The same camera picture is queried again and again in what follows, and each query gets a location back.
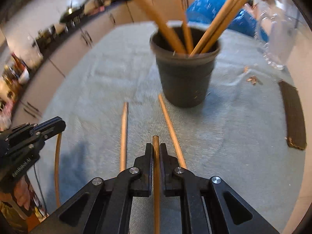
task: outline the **white wall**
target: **white wall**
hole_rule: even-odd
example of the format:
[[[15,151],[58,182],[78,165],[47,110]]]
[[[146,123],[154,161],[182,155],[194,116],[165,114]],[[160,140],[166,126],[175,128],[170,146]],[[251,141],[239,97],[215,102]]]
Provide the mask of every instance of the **white wall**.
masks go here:
[[[287,68],[298,89],[305,118],[307,148],[303,181],[294,211],[283,231],[291,234],[300,223],[312,202],[312,32],[299,25],[295,46],[290,54]]]

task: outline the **bamboo stick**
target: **bamboo stick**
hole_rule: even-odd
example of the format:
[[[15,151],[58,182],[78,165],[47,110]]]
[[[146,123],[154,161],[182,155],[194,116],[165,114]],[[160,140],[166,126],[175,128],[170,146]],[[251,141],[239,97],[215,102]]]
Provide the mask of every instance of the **bamboo stick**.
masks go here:
[[[121,116],[121,139],[120,139],[120,167],[122,172],[127,168],[127,128],[128,128],[128,102],[124,102]]]
[[[166,105],[163,102],[163,97],[161,96],[161,94],[158,95],[158,99],[159,99],[161,108],[163,110],[163,115],[165,116],[165,120],[166,120],[168,129],[169,129],[169,133],[171,135],[171,139],[172,139],[172,141],[174,143],[174,148],[175,148],[176,153],[177,153],[177,159],[179,161],[180,166],[183,167],[184,169],[186,169],[186,163],[185,163],[185,160],[184,160],[184,157],[183,157],[182,150],[181,150],[180,145],[179,145],[179,141],[177,140],[177,135],[176,135],[176,133],[174,131],[174,126],[172,125],[172,122],[170,120],[168,111],[166,109]]]
[[[234,6],[235,0],[226,0],[218,14],[216,15],[215,19],[212,21],[209,28],[206,30],[202,38],[197,43],[196,47],[190,54],[190,56],[193,56],[194,54],[197,54],[200,52],[200,50],[204,47],[204,45],[208,42],[208,40],[211,38],[215,30],[218,28],[218,26],[223,22],[223,20],[226,18],[227,14],[230,12],[231,8]]]
[[[57,201],[57,208],[61,206],[60,203],[60,185],[59,185],[59,163],[60,163],[60,144],[62,141],[62,133],[57,135],[57,146],[55,149],[55,162],[54,162],[54,185],[55,197]]]
[[[247,0],[235,0],[235,5],[227,15],[227,17],[224,19],[224,21],[220,24],[218,29],[214,32],[210,40],[207,42],[201,53],[206,53],[208,50],[213,46],[214,43],[218,40],[218,38],[221,36],[223,31],[228,27],[228,25],[232,22],[232,20],[237,15],[238,11],[241,9],[241,7],[247,2]]]
[[[184,41],[185,41],[185,45],[186,45],[186,50],[187,50],[188,54],[191,54],[191,52],[193,51],[193,48],[194,48],[193,38],[192,38],[191,29],[188,27],[188,19],[186,18],[185,8],[184,8],[181,0],[175,0],[175,2],[177,3],[176,5],[178,7],[180,17],[182,18],[182,30],[183,30],[183,34],[184,34]]]
[[[154,234],[160,234],[160,163],[159,137],[153,136]]]
[[[134,0],[146,15],[158,25],[163,37],[168,41],[176,53],[186,54],[186,50],[176,32],[169,28],[160,10],[155,8],[150,0]]]

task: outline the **black plastic pot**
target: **black plastic pot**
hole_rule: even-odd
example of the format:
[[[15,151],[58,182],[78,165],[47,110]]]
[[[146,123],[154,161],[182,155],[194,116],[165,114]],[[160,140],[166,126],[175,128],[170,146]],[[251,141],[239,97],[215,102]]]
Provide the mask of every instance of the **black plastic pot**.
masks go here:
[[[181,27],[174,27],[174,30],[184,42]],[[196,46],[205,31],[191,27],[191,32]],[[173,52],[158,31],[152,34],[149,43],[156,56],[163,93],[169,102],[178,107],[199,105],[207,95],[215,58],[220,52],[219,42],[207,53],[193,57]]]

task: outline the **metal screw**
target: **metal screw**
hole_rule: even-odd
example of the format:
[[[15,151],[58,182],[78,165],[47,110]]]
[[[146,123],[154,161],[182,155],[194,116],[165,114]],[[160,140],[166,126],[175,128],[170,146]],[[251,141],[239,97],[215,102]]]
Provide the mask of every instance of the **metal screw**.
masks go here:
[[[184,169],[183,169],[182,167],[177,167],[177,168],[174,169],[174,171],[175,171],[176,173],[181,174],[181,173],[184,172]]]
[[[102,183],[102,179],[101,178],[94,178],[92,180],[92,184],[95,185],[95,186],[97,186],[97,185],[99,185],[101,183]]]
[[[215,184],[220,184],[222,179],[220,177],[214,176],[211,181]]]
[[[139,172],[139,169],[137,167],[132,167],[132,168],[130,168],[129,172],[131,174],[137,174]]]

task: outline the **brown mat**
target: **brown mat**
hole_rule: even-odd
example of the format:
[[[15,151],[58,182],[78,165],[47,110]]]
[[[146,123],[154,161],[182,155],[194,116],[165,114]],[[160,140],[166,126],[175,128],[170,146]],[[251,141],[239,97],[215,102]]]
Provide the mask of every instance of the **brown mat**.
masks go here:
[[[304,150],[307,147],[305,119],[297,88],[283,80],[280,80],[278,84],[284,101],[287,123],[287,144],[289,147]]]

